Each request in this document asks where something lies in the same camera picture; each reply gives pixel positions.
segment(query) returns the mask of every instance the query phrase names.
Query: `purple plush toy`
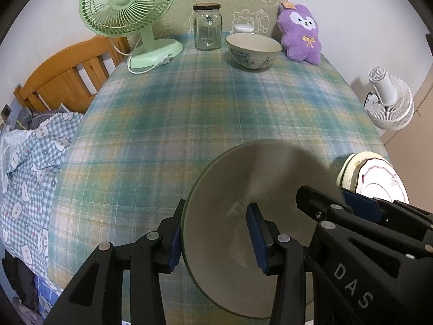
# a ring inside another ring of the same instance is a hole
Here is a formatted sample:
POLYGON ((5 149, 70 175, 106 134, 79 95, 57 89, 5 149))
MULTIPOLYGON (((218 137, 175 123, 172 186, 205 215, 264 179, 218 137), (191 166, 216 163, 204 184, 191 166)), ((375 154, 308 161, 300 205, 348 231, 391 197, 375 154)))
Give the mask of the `purple plush toy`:
POLYGON ((308 8, 283 2, 280 3, 280 12, 277 23, 283 33, 281 43, 287 50, 287 58, 319 65, 322 44, 319 29, 308 8))

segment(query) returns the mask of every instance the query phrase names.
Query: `plate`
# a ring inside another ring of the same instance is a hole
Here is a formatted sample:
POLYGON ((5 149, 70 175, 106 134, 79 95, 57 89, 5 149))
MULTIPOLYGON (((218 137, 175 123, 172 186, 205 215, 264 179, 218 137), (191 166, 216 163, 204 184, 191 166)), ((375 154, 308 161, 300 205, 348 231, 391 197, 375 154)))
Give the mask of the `plate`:
POLYGON ((349 189, 352 192, 355 191, 359 169, 366 160, 371 158, 377 158, 386 161, 383 156, 376 154, 375 152, 360 152, 356 154, 352 157, 352 159, 350 159, 346 170, 344 171, 341 186, 345 189, 349 189))
POLYGON ((393 167, 384 160, 369 159, 360 168, 356 193, 369 198, 380 198, 409 204, 403 182, 393 167))
MULTIPOLYGON (((277 277, 263 275, 257 266, 246 208, 256 202, 281 233, 308 246, 316 222, 295 202, 305 184, 343 202, 332 173, 312 154, 285 141, 237 146, 204 170, 185 203, 181 230, 185 264, 208 299, 239 316, 270 318, 277 277)), ((312 300, 307 274, 306 301, 312 300)))
POLYGON ((350 154, 349 157, 344 161, 343 167, 341 167, 340 172, 337 176, 337 186, 341 186, 341 181, 343 180, 343 175, 346 170, 347 165, 349 164, 349 161, 355 156, 355 154, 350 154))

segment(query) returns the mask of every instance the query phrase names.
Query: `tag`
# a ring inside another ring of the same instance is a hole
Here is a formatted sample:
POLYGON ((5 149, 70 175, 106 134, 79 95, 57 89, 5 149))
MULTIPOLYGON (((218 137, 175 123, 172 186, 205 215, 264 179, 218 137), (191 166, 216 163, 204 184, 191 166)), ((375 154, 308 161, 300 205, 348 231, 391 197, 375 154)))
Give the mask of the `tag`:
POLYGON ((281 1, 281 4, 282 4, 285 8, 289 8, 289 9, 292 9, 292 10, 295 10, 295 9, 296 9, 295 4, 294 4, 294 3, 291 3, 291 2, 289 2, 289 1, 281 1))

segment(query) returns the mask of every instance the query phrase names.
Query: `wooden bed frame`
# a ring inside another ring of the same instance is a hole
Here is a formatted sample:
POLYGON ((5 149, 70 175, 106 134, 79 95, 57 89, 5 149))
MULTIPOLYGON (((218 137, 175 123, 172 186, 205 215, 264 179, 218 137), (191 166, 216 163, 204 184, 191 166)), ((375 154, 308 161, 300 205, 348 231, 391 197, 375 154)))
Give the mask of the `wooden bed frame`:
MULTIPOLYGON (((112 38, 123 53, 129 53, 126 38, 112 38)), ((95 95, 91 95, 76 66, 82 64, 96 91, 108 78, 101 55, 109 52, 117 65, 123 60, 108 38, 96 36, 90 40, 71 45, 51 56, 32 73, 22 88, 16 88, 14 95, 22 106, 44 112, 58 109, 63 103, 71 111, 85 113, 95 95)))

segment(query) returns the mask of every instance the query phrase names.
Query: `table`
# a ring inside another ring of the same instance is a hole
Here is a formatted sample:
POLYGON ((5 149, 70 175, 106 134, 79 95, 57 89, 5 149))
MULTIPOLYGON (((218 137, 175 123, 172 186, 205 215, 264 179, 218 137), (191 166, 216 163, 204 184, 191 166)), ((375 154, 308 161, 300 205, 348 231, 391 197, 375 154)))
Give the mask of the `table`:
MULTIPOLYGON (((168 65, 133 75, 120 64, 75 133, 48 237, 49 277, 62 288, 100 242, 131 243, 154 230, 205 167, 236 145, 291 141, 335 175, 353 152, 387 157, 361 103, 325 57, 316 67, 282 52, 270 68, 248 71, 226 46, 198 51, 191 34, 178 40, 185 49, 168 65)), ((161 289, 168 325, 268 322, 213 305, 182 260, 173 274, 161 276, 161 289)))

